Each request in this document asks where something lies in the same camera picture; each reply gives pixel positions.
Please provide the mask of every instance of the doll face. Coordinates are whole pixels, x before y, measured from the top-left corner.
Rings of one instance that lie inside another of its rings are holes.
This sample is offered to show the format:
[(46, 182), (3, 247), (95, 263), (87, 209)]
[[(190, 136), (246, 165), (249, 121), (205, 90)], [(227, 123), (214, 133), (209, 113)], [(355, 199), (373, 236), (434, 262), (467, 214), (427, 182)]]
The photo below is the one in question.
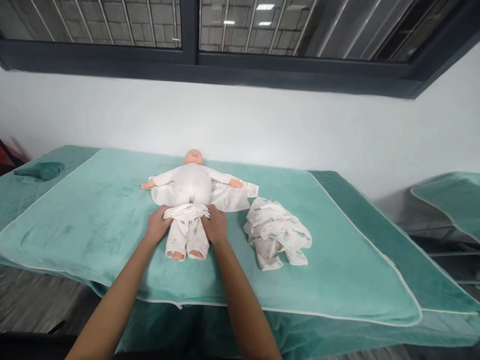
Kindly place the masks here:
[(202, 153), (198, 150), (192, 149), (189, 152), (186, 153), (185, 158), (183, 159), (183, 163), (190, 164), (190, 163), (196, 163), (198, 165), (203, 165), (204, 164), (204, 158), (202, 156)]

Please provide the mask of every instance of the human hand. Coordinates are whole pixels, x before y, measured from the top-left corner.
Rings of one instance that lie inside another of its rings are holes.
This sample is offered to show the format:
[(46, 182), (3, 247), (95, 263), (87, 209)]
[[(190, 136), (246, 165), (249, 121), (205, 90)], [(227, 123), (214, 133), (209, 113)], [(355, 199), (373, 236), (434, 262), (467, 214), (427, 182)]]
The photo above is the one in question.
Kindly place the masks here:
[(244, 187), (244, 183), (241, 182), (240, 180), (235, 180), (235, 179), (231, 179), (229, 182), (228, 182), (228, 185), (230, 185), (231, 187), (233, 188), (243, 188)]
[(215, 205), (208, 205), (207, 208), (210, 211), (210, 219), (205, 216), (201, 217), (206, 237), (213, 245), (227, 241), (227, 218), (225, 213), (218, 210)]
[(167, 209), (170, 209), (170, 207), (167, 205), (162, 205), (148, 218), (148, 225), (146, 227), (145, 235), (145, 239), (148, 241), (158, 244), (164, 237), (165, 232), (173, 221), (172, 218), (164, 220), (164, 213)]

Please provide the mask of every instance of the dark window frame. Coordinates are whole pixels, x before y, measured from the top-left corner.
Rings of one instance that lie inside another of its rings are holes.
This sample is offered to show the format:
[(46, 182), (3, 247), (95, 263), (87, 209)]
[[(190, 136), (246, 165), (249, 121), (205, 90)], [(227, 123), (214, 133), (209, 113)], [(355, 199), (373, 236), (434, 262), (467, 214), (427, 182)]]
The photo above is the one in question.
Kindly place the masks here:
[(480, 1), (464, 0), (409, 62), (199, 51), (199, 2), (180, 1), (182, 49), (0, 38), (4, 70), (415, 99), (480, 41)]

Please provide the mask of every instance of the teal towel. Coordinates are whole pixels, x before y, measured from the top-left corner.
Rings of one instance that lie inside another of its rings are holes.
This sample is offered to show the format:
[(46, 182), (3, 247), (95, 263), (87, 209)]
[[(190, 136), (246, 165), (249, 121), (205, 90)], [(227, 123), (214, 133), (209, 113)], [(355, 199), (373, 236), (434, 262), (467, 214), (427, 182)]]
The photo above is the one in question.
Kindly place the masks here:
[(30, 167), (19, 168), (13, 173), (28, 178), (22, 179), (24, 182), (39, 182), (55, 179), (64, 169), (65, 165), (61, 162), (40, 162)]
[[(110, 286), (145, 234), (158, 206), (140, 184), (182, 163), (179, 157), (102, 149), (0, 233), (0, 255), (31, 269)], [(210, 161), (207, 166), (259, 185), (310, 231), (308, 266), (261, 271), (242, 227), (247, 211), (227, 214), (228, 237), (264, 310), (411, 326), (421, 319), (402, 276), (307, 171)], [(165, 241), (153, 254), (140, 300), (224, 305), (215, 251), (172, 261)]]

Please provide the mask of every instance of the glass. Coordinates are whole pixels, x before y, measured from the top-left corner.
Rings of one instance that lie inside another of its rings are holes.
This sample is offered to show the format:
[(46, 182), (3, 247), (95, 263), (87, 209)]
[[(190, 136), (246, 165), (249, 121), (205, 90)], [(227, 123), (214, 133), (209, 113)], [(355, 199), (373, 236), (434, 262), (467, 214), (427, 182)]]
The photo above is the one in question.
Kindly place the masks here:
[(200, 50), (407, 61), (461, 0), (200, 0)]
[(180, 0), (4, 0), (6, 39), (181, 48)]

